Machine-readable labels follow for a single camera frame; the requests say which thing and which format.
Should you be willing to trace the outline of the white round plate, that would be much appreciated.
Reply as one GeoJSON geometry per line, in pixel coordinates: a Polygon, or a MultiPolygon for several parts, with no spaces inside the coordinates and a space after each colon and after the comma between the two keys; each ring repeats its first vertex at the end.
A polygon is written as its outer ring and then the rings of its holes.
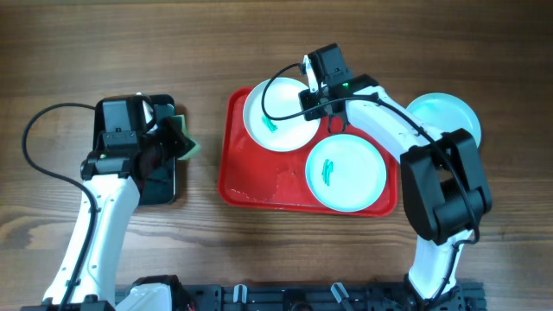
{"type": "MultiPolygon", "coordinates": [[[[261,147],[289,152],[309,143],[320,127],[319,120],[306,121],[303,116],[287,120],[267,118],[262,110],[261,99],[268,80],[253,88],[246,98],[243,120],[250,137],[261,147]]],[[[265,93],[264,107],[271,117],[287,117],[301,112],[301,91],[308,87],[291,78],[276,78],[265,93]]]]}

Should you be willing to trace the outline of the green yellow sponge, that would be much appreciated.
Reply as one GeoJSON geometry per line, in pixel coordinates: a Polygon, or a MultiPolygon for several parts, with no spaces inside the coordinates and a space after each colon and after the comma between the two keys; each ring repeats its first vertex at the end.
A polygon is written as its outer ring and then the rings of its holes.
{"type": "Polygon", "coordinates": [[[188,129],[186,125],[186,119],[184,115],[175,115],[172,117],[172,120],[177,123],[178,126],[181,127],[181,132],[183,133],[184,137],[187,139],[188,146],[186,147],[186,152],[178,158],[179,161],[187,161],[194,157],[201,149],[201,146],[199,143],[194,140],[189,134],[188,129]]]}

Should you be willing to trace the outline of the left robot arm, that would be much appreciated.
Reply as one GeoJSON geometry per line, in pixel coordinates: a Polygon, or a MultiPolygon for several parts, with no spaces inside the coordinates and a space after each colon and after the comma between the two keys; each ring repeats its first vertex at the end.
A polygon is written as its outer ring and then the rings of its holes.
{"type": "Polygon", "coordinates": [[[116,272],[130,217],[142,184],[165,162],[197,148],[182,115],[166,117],[135,136],[135,145],[116,144],[122,131],[106,132],[81,165],[83,193],[76,225],[59,272],[41,307],[86,309],[115,306],[116,272]]]}

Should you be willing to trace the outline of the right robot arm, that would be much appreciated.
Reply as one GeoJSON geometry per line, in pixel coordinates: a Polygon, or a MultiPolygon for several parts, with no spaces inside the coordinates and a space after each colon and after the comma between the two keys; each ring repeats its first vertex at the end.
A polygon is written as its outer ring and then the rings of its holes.
{"type": "Polygon", "coordinates": [[[417,235],[406,305],[430,310],[452,301],[459,292],[454,274],[461,251],[479,242],[480,220],[493,204],[472,134],[424,122],[366,74],[302,91],[299,99],[307,120],[344,117],[397,160],[404,211],[417,235]]]}

